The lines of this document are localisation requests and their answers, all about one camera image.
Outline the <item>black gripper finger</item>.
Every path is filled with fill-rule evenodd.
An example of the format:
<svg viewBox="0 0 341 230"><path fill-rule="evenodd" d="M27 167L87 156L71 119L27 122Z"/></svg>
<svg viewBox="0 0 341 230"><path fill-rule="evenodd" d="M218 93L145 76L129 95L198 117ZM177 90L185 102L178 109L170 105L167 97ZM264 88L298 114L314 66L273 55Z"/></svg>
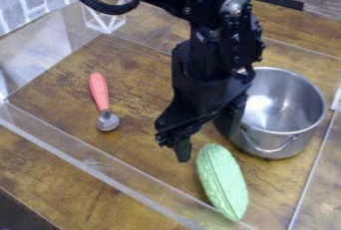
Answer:
<svg viewBox="0 0 341 230"><path fill-rule="evenodd" d="M191 155L191 140L190 137L175 136L171 139L171 148L179 162L189 162Z"/></svg>
<svg viewBox="0 0 341 230"><path fill-rule="evenodd" d="M213 117L213 125L225 138L232 138L241 123L246 100L228 104Z"/></svg>

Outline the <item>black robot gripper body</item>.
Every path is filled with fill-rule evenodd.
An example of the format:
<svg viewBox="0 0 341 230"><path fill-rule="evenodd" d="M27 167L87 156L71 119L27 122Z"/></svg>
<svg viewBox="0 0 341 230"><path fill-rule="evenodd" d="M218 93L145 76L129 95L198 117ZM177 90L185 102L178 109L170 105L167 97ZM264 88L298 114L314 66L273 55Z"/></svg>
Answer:
<svg viewBox="0 0 341 230"><path fill-rule="evenodd" d="M240 108L252 85L252 66L237 72L233 59L225 56L216 43L191 40L171 51L173 99L155 122L161 146L190 148L190 137L212 119Z"/></svg>

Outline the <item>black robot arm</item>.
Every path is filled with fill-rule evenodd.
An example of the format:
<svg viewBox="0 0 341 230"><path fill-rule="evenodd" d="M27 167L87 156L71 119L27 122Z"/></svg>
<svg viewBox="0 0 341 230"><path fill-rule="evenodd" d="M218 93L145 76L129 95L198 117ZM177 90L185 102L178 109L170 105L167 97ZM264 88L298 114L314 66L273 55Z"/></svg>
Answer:
<svg viewBox="0 0 341 230"><path fill-rule="evenodd" d="M190 38L171 50L173 100L155 122L159 145L190 160L190 137L213 120L229 134L240 123L246 91L262 60L262 28L252 0L141 0L190 25Z"/></svg>

